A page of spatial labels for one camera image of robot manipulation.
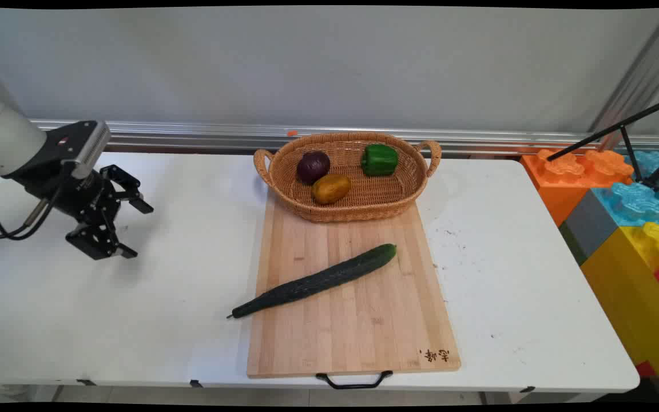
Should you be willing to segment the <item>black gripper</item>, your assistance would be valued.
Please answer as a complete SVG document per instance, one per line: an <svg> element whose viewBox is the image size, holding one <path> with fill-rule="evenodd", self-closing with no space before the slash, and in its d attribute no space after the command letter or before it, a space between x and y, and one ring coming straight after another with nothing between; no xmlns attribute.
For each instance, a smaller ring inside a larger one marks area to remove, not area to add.
<svg viewBox="0 0 659 412"><path fill-rule="evenodd" d="M114 221L122 201L142 214L150 214L154 208L144 200L141 181L117 165L92 170L84 179L66 173L65 165L30 167L20 172L20 184L30 195L47 200L62 187L53 208L79 222L66 241L92 260L138 256L120 242Z"/></svg>

